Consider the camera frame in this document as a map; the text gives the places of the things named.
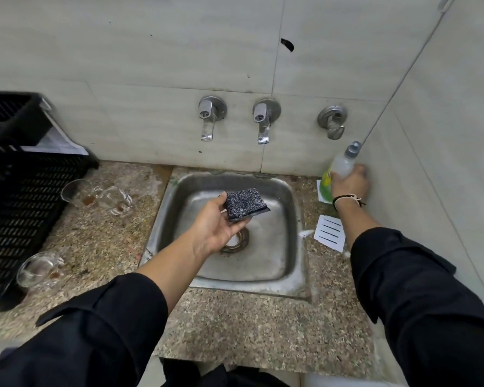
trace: chrome tap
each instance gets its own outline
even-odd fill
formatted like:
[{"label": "chrome tap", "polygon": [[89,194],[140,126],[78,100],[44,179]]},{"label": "chrome tap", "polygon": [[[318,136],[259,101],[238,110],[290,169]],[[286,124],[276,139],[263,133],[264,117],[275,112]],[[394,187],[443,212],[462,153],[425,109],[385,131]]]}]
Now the chrome tap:
[{"label": "chrome tap", "polygon": [[317,116],[317,124],[327,129],[330,140],[338,140],[342,137],[348,118],[348,110],[343,105],[325,107]]},{"label": "chrome tap", "polygon": [[254,104],[253,119],[258,123],[258,144],[269,143],[269,129],[281,114],[281,106],[274,99],[262,99]]},{"label": "chrome tap", "polygon": [[223,120],[227,113],[226,102],[216,96],[205,96],[199,102],[199,117],[203,120],[201,141],[213,140],[215,122]]}]

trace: black shirt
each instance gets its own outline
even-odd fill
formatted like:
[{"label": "black shirt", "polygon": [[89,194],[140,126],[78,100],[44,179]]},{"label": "black shirt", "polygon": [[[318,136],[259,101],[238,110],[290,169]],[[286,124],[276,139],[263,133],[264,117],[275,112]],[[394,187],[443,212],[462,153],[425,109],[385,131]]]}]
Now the black shirt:
[{"label": "black shirt", "polygon": [[[409,385],[484,386],[484,305],[452,264],[399,231],[374,228],[355,241],[351,267],[358,299],[383,321]],[[0,386],[134,386],[167,316],[150,279],[116,277],[42,315],[37,325],[60,318],[0,359]]]}]

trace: plastic bottle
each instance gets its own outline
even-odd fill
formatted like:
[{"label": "plastic bottle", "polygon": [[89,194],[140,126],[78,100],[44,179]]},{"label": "plastic bottle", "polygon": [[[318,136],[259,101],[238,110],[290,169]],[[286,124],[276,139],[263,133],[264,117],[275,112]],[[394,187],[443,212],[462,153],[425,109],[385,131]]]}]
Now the plastic bottle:
[{"label": "plastic bottle", "polygon": [[330,172],[336,172],[342,177],[346,177],[350,174],[355,166],[355,159],[362,148],[362,144],[358,141],[354,141],[343,153],[338,153],[329,169],[323,174],[321,178],[321,183],[319,184],[319,191],[326,201],[332,202],[332,179],[330,177]]}]

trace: sink rim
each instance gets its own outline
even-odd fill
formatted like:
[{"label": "sink rim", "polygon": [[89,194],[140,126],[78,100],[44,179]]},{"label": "sink rim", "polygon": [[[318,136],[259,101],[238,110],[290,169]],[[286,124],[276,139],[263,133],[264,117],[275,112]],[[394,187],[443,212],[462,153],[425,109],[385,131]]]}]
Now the sink rim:
[{"label": "sink rim", "polygon": [[177,193],[180,183],[186,180],[188,177],[194,176],[217,176],[217,175],[236,175],[262,178],[270,182],[276,182],[281,187],[285,187],[290,192],[292,198],[292,205],[294,208],[294,215],[296,221],[296,229],[298,239],[296,241],[296,250],[294,252],[295,258],[293,259],[293,265],[290,272],[278,279],[267,279],[260,281],[229,281],[224,279],[210,279],[196,276],[190,287],[196,288],[208,288],[208,289],[223,289],[226,291],[235,292],[251,292],[251,293],[263,293],[274,296],[298,298],[298,299],[310,299],[310,288],[307,280],[307,270],[305,268],[305,244],[304,239],[299,235],[303,231],[303,213],[297,200],[294,190],[289,184],[279,178],[277,175],[261,175],[238,172],[238,171],[184,171],[184,168],[176,167],[172,171],[168,186],[165,190],[161,204],[156,215],[151,233],[148,238],[147,245],[140,260],[139,266],[148,262],[152,255],[156,254],[159,244],[161,243],[161,236],[163,233],[163,223],[166,218],[166,213],[172,204],[174,197]]}]

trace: black scrubber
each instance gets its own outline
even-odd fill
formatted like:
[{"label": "black scrubber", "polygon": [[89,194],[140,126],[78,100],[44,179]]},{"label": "black scrubber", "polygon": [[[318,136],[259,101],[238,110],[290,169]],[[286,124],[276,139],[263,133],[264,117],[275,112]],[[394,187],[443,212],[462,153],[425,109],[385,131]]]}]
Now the black scrubber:
[{"label": "black scrubber", "polygon": [[256,188],[228,193],[224,207],[228,221],[239,221],[270,211]]}]

